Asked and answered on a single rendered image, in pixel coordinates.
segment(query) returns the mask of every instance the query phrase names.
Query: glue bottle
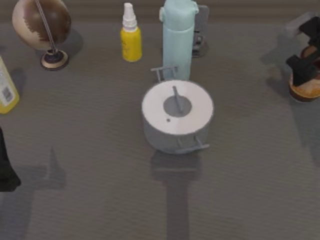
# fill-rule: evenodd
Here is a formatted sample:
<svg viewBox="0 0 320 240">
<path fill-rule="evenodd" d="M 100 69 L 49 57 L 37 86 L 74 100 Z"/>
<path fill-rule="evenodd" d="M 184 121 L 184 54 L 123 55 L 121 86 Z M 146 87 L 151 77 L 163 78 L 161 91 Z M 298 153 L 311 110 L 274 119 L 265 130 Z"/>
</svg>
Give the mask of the glue bottle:
<svg viewBox="0 0 320 240">
<path fill-rule="evenodd" d="M 0 114 L 7 114 L 19 102 L 19 94 L 0 56 Z"/>
<path fill-rule="evenodd" d="M 166 0 L 160 9 L 163 22 L 163 66 L 177 67 L 176 79 L 189 80 L 198 5 L 192 0 Z M 172 71 L 163 71 L 164 79 L 173 79 Z"/>
<path fill-rule="evenodd" d="M 128 62 L 136 62 L 142 57 L 142 38 L 134 7 L 124 4 L 123 28 L 121 30 L 122 56 Z"/>
</svg>

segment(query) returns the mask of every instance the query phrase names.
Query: white label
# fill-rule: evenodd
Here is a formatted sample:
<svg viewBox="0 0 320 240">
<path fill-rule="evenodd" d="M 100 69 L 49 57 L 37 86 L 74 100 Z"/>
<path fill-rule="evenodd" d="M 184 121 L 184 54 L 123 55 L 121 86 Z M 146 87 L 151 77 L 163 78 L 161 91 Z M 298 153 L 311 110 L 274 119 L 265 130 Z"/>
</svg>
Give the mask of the white label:
<svg viewBox="0 0 320 240">
<path fill-rule="evenodd" d="M 4 73 L 3 69 L 0 67 L 0 101 L 6 107 L 8 106 L 14 99 L 15 93 L 12 90 L 9 81 Z"/>
</svg>

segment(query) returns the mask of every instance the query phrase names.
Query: teal flask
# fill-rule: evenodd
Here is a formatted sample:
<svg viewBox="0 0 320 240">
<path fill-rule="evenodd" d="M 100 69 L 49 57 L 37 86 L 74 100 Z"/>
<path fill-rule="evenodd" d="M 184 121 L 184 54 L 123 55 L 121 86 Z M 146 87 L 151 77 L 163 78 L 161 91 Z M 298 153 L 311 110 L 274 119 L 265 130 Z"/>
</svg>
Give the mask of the teal flask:
<svg viewBox="0 0 320 240">
<path fill-rule="evenodd" d="M 195 17 L 198 5 L 192 0 L 166 0 L 160 9 L 163 22 L 163 67 L 177 67 L 175 76 L 170 69 L 163 71 L 165 80 L 189 80 L 194 42 Z"/>
</svg>

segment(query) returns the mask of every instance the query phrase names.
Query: globe base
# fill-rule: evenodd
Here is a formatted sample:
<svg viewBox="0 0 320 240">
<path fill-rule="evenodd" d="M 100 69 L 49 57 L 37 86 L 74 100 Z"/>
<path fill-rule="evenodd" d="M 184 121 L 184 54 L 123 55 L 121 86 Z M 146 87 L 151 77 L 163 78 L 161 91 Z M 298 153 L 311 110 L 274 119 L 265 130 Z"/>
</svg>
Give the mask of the globe base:
<svg viewBox="0 0 320 240">
<path fill-rule="evenodd" d="M 53 53 L 52 50 L 48 50 L 41 57 L 41 66 L 48 71 L 57 71 L 63 69 L 69 63 L 69 56 L 61 50 L 57 50 Z"/>
</svg>

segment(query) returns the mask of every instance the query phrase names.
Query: gray table surface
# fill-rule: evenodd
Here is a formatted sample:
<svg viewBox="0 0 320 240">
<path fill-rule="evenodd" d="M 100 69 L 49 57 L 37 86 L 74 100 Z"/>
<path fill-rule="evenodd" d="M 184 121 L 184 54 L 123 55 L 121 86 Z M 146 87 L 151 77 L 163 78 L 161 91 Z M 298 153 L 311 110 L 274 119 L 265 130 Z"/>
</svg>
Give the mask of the gray table surface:
<svg viewBox="0 0 320 240">
<path fill-rule="evenodd" d="M 144 138 L 142 97 L 160 67 L 161 24 L 122 60 L 121 25 L 76 22 L 48 72 L 11 24 L 0 54 L 21 93 L 0 116 L 22 186 L 0 193 L 1 240 L 319 240 L 320 102 L 288 96 L 285 59 L 306 39 L 280 24 L 211 24 L 191 79 L 215 102 L 211 147 L 181 158 Z M 169 161 L 166 171 L 158 171 Z"/>
</svg>

